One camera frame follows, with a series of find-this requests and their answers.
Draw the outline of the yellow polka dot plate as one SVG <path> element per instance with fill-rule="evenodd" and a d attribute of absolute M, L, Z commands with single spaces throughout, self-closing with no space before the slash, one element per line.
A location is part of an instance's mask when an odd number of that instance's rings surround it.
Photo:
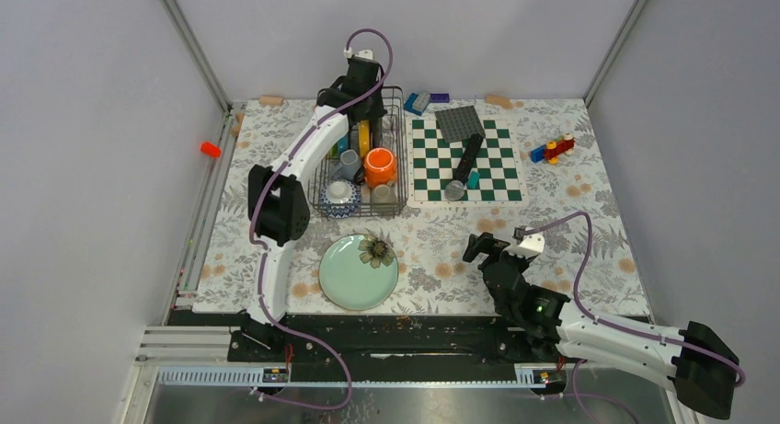
<path fill-rule="evenodd" d="M 361 158 L 364 158 L 372 150 L 372 131 L 371 122 L 369 120 L 361 120 L 358 122 L 358 153 Z"/>

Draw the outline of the mint green flower plate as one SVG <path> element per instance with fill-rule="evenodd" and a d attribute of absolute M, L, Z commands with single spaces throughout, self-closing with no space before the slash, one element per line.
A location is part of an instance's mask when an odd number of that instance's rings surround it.
<path fill-rule="evenodd" d="M 398 283 L 399 263 L 390 244 L 375 235 L 346 235 L 319 264 L 319 284 L 333 304 L 366 311 L 384 302 Z"/>

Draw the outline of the black floral square plate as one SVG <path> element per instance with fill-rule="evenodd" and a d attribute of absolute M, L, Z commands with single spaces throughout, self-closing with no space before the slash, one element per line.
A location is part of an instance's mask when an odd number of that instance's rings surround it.
<path fill-rule="evenodd" d="M 381 147 L 384 138 L 384 123 L 382 117 L 370 120 L 370 133 L 372 149 Z"/>

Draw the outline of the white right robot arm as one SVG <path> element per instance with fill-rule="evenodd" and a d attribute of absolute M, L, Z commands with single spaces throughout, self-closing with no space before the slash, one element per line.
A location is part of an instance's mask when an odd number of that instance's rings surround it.
<path fill-rule="evenodd" d="M 470 235 L 463 260 L 478 265 L 496 313 L 524 331 L 539 361 L 557 357 L 609 365 L 674 393 L 710 418 L 731 416 L 739 359 L 709 326 L 662 327 L 620 315 L 583 311 L 573 298 L 527 282 L 523 273 L 543 250 L 543 237 L 518 244 L 491 233 Z"/>

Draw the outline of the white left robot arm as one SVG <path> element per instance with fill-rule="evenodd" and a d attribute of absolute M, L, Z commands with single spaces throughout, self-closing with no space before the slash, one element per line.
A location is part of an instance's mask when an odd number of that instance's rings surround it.
<path fill-rule="evenodd" d="M 285 348 L 278 323 L 286 313 L 289 267 L 311 219 L 305 185 L 339 140 L 354 142 L 360 155 L 383 141 L 382 88 L 388 71 L 371 50 L 347 49 L 345 56 L 347 73 L 319 93 L 303 132 L 276 160 L 248 173 L 250 241 L 259 260 L 257 293 L 244 328 L 253 333 L 250 348 L 265 361 L 277 359 Z"/>

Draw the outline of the blue grey lego brick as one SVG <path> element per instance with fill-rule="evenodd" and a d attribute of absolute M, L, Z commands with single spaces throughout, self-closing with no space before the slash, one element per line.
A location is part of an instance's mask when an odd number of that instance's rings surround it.
<path fill-rule="evenodd" d="M 430 104 L 430 93 L 412 93 L 404 103 L 404 110 L 416 116 L 421 116 Z"/>

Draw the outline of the black glitter microphone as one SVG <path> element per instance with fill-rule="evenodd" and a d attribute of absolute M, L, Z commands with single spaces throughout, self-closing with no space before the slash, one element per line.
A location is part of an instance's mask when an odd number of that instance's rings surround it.
<path fill-rule="evenodd" d="M 446 200 L 458 201 L 465 195 L 467 178 L 476 164 L 476 158 L 483 142 L 484 137 L 479 133 L 472 134 L 468 139 L 463 155 L 453 171 L 453 178 L 444 189 Z"/>

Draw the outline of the teal rectangular block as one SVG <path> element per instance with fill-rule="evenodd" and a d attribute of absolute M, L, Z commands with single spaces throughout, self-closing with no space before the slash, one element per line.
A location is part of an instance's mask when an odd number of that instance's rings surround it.
<path fill-rule="evenodd" d="M 471 171 L 466 181 L 466 187 L 468 189 L 478 189 L 480 179 L 481 175 L 477 170 Z"/>

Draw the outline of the blue polka dot plate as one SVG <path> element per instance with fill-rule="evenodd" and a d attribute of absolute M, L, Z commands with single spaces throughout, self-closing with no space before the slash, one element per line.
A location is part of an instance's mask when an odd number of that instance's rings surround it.
<path fill-rule="evenodd" d="M 350 148 L 350 139 L 348 135 L 342 136 L 332 146 L 330 155 L 334 159 L 338 159 L 342 153 Z"/>

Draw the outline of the purple lego brick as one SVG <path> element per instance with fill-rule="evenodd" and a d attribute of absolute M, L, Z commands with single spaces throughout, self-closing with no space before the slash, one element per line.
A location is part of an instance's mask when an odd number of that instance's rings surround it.
<path fill-rule="evenodd" d="M 450 95 L 447 93 L 431 93 L 431 103 L 449 103 L 451 101 Z"/>

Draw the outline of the grey blue ceramic mug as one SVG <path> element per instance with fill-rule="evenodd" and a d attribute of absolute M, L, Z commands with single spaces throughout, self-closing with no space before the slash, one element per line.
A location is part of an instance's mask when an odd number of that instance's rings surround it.
<path fill-rule="evenodd" d="M 364 166 L 362 158 L 353 150 L 348 149 L 339 155 L 338 164 L 331 172 L 333 179 L 344 179 L 360 185 L 364 181 Z"/>

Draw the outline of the grey lego baseplate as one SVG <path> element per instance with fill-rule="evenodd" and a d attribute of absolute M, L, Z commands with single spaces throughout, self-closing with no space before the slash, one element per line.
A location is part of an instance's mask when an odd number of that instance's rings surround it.
<path fill-rule="evenodd" d="M 485 136 L 482 120 L 474 106 L 435 111 L 434 116 L 442 139 L 447 143 L 467 140 L 473 134 Z"/>

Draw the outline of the blue white patterned bowl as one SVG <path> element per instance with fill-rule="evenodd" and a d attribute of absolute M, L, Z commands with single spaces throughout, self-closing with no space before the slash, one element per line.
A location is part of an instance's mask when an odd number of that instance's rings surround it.
<path fill-rule="evenodd" d="M 347 180 L 333 180 L 321 189 L 317 203 L 319 211 L 328 218 L 348 218 L 360 209 L 361 191 Z"/>

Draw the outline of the right wooden cork block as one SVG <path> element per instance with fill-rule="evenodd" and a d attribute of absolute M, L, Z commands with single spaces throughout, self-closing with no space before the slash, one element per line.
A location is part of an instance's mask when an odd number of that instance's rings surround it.
<path fill-rule="evenodd" d="M 489 105 L 498 106 L 503 109 L 513 109 L 514 104 L 508 97 L 497 95 L 486 95 L 485 102 Z"/>

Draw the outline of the orange plastic cap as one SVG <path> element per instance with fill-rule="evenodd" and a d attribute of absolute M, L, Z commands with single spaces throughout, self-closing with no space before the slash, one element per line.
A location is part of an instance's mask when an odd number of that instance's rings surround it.
<path fill-rule="evenodd" d="M 210 142 L 203 142 L 200 145 L 200 151 L 210 158 L 219 158 L 222 154 L 221 148 Z"/>

